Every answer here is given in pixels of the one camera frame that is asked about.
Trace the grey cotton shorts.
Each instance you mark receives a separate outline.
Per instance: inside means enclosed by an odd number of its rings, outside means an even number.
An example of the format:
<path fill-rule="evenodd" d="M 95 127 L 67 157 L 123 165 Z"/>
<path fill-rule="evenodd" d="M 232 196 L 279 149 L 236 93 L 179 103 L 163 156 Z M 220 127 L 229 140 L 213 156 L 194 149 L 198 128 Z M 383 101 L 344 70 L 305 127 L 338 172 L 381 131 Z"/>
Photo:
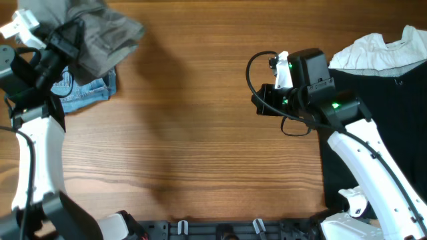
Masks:
<path fill-rule="evenodd" d="M 76 63 L 69 66 L 79 85 L 102 78 L 129 54 L 143 37 L 143 25 L 110 8 L 102 0 L 18 0 L 33 12 L 42 35 L 73 20 L 84 22 L 83 43 Z"/>

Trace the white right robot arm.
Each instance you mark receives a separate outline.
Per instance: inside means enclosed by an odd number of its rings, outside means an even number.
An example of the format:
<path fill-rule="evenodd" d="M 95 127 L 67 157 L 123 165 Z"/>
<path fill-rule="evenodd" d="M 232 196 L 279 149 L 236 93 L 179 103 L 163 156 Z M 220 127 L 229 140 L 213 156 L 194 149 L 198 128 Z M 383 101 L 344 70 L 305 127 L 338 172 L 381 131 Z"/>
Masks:
<path fill-rule="evenodd" d="M 252 93 L 260 115 L 280 116 L 325 131 L 328 145 L 350 170 L 357 186 L 343 189 L 345 211 L 312 217 L 312 239 L 425 239 L 426 204 L 385 147 L 366 104 L 356 94 L 337 91 L 324 53 L 305 49 L 281 57 L 270 51 L 275 76 L 288 85 L 265 84 Z"/>

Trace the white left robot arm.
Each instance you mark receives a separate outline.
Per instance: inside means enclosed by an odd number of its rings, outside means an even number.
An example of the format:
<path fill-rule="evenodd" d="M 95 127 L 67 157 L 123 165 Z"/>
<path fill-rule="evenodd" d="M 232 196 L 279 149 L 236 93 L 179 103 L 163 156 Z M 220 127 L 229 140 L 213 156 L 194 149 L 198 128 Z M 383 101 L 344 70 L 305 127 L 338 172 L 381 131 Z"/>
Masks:
<path fill-rule="evenodd" d="M 19 142 L 19 180 L 10 214 L 1 218 L 2 239 L 37 239 L 44 222 L 53 224 L 47 239 L 126 239 L 127 215 L 96 220 L 66 193 L 62 146 L 65 115 L 52 92 L 61 74 L 77 59 L 84 24 L 72 20 L 46 41 L 33 34 L 39 22 L 29 10 L 14 12 L 2 26 L 4 38 L 18 36 L 22 47 L 1 47 L 1 89 L 11 121 L 7 130 Z"/>

